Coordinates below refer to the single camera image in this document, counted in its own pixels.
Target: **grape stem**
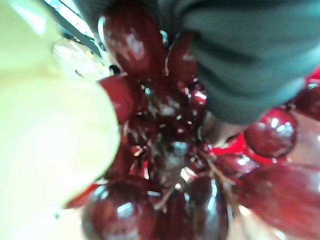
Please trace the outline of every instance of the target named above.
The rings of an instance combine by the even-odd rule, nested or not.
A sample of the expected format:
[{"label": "grape stem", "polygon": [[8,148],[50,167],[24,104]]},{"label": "grape stem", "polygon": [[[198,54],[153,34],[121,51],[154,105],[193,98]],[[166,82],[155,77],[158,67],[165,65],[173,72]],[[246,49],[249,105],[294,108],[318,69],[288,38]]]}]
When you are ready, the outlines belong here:
[{"label": "grape stem", "polygon": [[162,209],[164,207],[164,205],[166,204],[166,202],[168,201],[170,195],[174,192],[175,190],[175,184],[173,184],[169,190],[163,195],[161,201],[159,201],[158,203],[156,203],[155,205],[153,205],[154,210],[158,211],[160,209]]},{"label": "grape stem", "polygon": [[240,209],[239,209],[239,204],[237,203],[237,200],[234,197],[233,194],[233,187],[236,185],[236,183],[234,181],[232,181],[231,179],[227,178],[214,164],[213,161],[216,160],[216,156],[215,155],[211,155],[211,154],[207,154],[201,150],[198,150],[198,153],[206,160],[206,162],[208,163],[208,166],[210,168],[211,173],[222,183],[222,189],[224,191],[224,193],[226,194],[231,208],[234,212],[235,216],[238,216],[240,219],[240,225],[241,225],[241,229],[242,232],[244,234],[244,237],[247,240],[252,240],[252,238],[250,237],[249,231],[247,229],[246,223],[245,223],[245,219],[244,216],[241,214]]}]

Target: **dark gray sleeve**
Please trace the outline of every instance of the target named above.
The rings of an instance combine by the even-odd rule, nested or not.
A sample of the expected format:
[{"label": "dark gray sleeve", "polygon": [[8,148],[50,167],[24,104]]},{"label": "dark gray sleeve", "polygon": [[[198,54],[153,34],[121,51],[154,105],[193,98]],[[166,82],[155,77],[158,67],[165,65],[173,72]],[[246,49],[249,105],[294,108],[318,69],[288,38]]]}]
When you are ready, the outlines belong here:
[{"label": "dark gray sleeve", "polygon": [[246,125],[294,97],[320,64],[320,0],[160,0],[169,32],[198,33],[192,51],[208,109]]}]

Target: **gray fabric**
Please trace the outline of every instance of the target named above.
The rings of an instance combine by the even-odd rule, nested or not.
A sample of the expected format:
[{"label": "gray fabric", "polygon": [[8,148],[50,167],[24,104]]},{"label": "gray fabric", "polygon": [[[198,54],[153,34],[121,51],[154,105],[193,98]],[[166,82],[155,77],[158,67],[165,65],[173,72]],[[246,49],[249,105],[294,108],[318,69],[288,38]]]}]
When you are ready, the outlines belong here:
[{"label": "gray fabric", "polygon": [[[143,2],[169,36],[181,29],[198,33],[192,51],[207,107],[225,122],[254,122],[294,97],[302,77],[320,64],[320,0],[155,1]],[[97,10],[90,19],[84,11],[90,7],[81,5],[102,11],[110,0],[76,2],[95,31]]]}]

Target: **grape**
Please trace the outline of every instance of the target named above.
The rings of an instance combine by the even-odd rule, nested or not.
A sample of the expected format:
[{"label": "grape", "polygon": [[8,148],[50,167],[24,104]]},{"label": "grape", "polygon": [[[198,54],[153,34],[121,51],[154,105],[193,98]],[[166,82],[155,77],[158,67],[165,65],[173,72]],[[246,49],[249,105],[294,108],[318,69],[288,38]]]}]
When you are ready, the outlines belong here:
[{"label": "grape", "polygon": [[130,185],[135,185],[141,188],[142,191],[148,195],[149,202],[153,205],[158,203],[161,200],[161,196],[162,196],[161,188],[151,180],[145,179],[142,176],[128,175],[128,176],[112,179],[109,181],[109,183],[111,184],[113,182],[126,183]]},{"label": "grape", "polygon": [[230,213],[226,199],[215,179],[203,176],[187,185],[184,198],[188,227],[192,238],[225,240],[229,231]]},{"label": "grape", "polygon": [[188,119],[188,97],[168,81],[151,82],[145,89],[148,110],[160,124]]},{"label": "grape", "polygon": [[189,109],[192,115],[192,122],[198,126],[204,118],[206,110],[207,94],[200,85],[190,93]]},{"label": "grape", "polygon": [[234,189],[240,204],[285,233],[320,239],[320,168],[270,164],[240,180]]},{"label": "grape", "polygon": [[278,158],[286,155],[297,140],[297,121],[282,108],[267,112],[244,131],[247,145],[258,155]]},{"label": "grape", "polygon": [[144,165],[138,161],[135,161],[130,168],[129,175],[139,176],[139,177],[144,178],[145,177]]},{"label": "grape", "polygon": [[104,178],[112,179],[127,176],[134,161],[135,156],[133,156],[130,149],[126,145],[121,144]]},{"label": "grape", "polygon": [[99,19],[98,32],[130,76],[154,79],[162,74],[167,50],[155,21],[137,1],[116,1]]},{"label": "grape", "polygon": [[164,240],[191,239],[192,231],[188,226],[186,200],[183,192],[174,191],[166,204]]},{"label": "grape", "polygon": [[219,155],[214,165],[223,172],[226,177],[239,177],[251,172],[259,165],[246,155],[225,154]]},{"label": "grape", "polygon": [[157,126],[145,115],[136,115],[124,123],[123,136],[131,146],[150,145],[156,140]]},{"label": "grape", "polygon": [[276,164],[276,163],[288,162],[287,155],[283,155],[283,156],[280,156],[277,158],[275,158],[275,157],[268,158],[268,157],[264,157],[264,156],[256,154],[249,147],[246,147],[243,150],[243,154],[246,155],[248,158],[252,159],[253,161],[255,161],[256,163],[263,164],[263,165],[264,164]]},{"label": "grape", "polygon": [[80,208],[82,207],[87,200],[89,199],[90,195],[98,188],[101,184],[93,183],[91,184],[86,190],[84,190],[81,194],[70,200],[66,205],[65,209],[73,209],[73,208]]},{"label": "grape", "polygon": [[100,186],[82,216],[88,240],[149,240],[156,214],[146,191],[132,183],[116,181]]},{"label": "grape", "polygon": [[120,123],[146,104],[141,86],[135,78],[120,74],[104,78],[99,83],[109,95]]},{"label": "grape", "polygon": [[320,121],[320,86],[306,89],[295,101],[300,113]]},{"label": "grape", "polygon": [[182,32],[173,42],[165,60],[167,74],[186,84],[192,84],[197,76],[196,59],[190,51],[193,38],[193,32]]},{"label": "grape", "polygon": [[191,137],[168,129],[159,133],[156,143],[151,146],[152,157],[148,165],[150,179],[165,187],[176,182],[193,154]]},{"label": "grape", "polygon": [[208,170],[208,164],[201,156],[195,155],[191,159],[191,164],[188,165],[188,168],[198,175]]}]

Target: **pale yellow object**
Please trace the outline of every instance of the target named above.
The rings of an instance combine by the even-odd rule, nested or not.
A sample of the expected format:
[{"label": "pale yellow object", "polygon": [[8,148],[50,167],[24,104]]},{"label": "pale yellow object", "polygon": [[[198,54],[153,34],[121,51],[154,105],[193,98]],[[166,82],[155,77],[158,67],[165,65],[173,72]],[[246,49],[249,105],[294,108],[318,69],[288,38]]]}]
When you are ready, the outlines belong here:
[{"label": "pale yellow object", "polygon": [[0,23],[0,239],[45,240],[55,210],[111,164],[117,118],[96,83],[60,73],[34,1],[0,0]]}]

